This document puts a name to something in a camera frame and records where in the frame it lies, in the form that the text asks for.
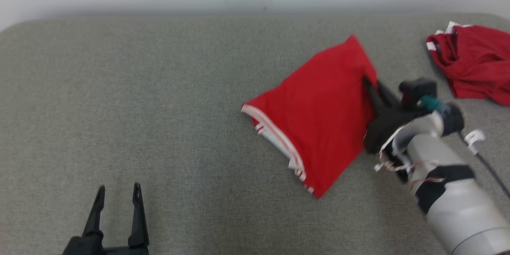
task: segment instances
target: red cloth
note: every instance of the red cloth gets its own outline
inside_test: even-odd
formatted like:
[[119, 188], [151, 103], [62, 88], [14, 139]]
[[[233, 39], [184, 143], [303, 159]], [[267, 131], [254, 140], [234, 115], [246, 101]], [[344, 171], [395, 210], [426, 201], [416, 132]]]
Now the red cloth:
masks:
[[427, 47], [455, 97], [510, 106], [510, 34], [450, 22], [427, 38]]
[[370, 60], [351, 36], [242, 107], [257, 132], [288, 157], [288, 167], [317, 198], [363, 150], [374, 116], [363, 75], [377, 84]]

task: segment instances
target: folded red cloth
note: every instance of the folded red cloth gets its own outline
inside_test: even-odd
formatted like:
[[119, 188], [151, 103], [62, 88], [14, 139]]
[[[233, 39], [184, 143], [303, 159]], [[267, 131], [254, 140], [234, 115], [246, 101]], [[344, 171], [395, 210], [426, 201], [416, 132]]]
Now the folded red cloth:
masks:
[[491, 98], [510, 106], [510, 34], [450, 22], [426, 44], [455, 97]]
[[370, 60], [351, 36], [242, 106], [257, 132], [288, 157], [288, 167], [317, 198], [363, 150], [373, 118], [363, 75], [377, 84]]

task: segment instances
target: white tag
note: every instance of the white tag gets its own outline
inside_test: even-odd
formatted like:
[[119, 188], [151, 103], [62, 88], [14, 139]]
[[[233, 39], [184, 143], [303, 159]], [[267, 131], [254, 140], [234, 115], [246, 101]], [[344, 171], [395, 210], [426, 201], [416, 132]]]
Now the white tag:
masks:
[[464, 137], [464, 141], [468, 144], [468, 149], [475, 155], [478, 153], [478, 150], [473, 146], [473, 144], [477, 141], [484, 141], [485, 134], [483, 131], [479, 129], [475, 129], [474, 131], [468, 133], [466, 137]]

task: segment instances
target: gray fabric surface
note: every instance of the gray fabric surface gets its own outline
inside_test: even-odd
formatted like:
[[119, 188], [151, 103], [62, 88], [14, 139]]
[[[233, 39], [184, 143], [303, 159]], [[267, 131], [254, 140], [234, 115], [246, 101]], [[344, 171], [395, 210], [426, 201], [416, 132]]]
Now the gray fabric surface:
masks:
[[[152, 254], [443, 254], [408, 189], [362, 154], [321, 200], [253, 129], [240, 105], [314, 53], [356, 34], [396, 91], [437, 79], [425, 39], [448, 21], [510, 31], [475, 14], [278, 18], [75, 18], [0, 33], [2, 254], [61, 253], [100, 184], [105, 246], [125, 245], [133, 183]], [[454, 100], [510, 186], [510, 113]], [[457, 137], [448, 144], [510, 218], [510, 204]]]

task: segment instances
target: red garment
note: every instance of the red garment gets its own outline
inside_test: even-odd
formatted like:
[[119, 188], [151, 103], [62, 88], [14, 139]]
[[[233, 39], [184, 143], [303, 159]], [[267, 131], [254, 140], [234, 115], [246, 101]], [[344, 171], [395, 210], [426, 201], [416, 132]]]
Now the red garment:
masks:
[[510, 34], [450, 22], [427, 38], [427, 47], [455, 97], [510, 106]]
[[373, 118], [363, 75], [377, 84], [370, 60], [351, 36], [242, 106], [257, 132], [288, 157], [288, 167], [317, 198], [363, 150]]

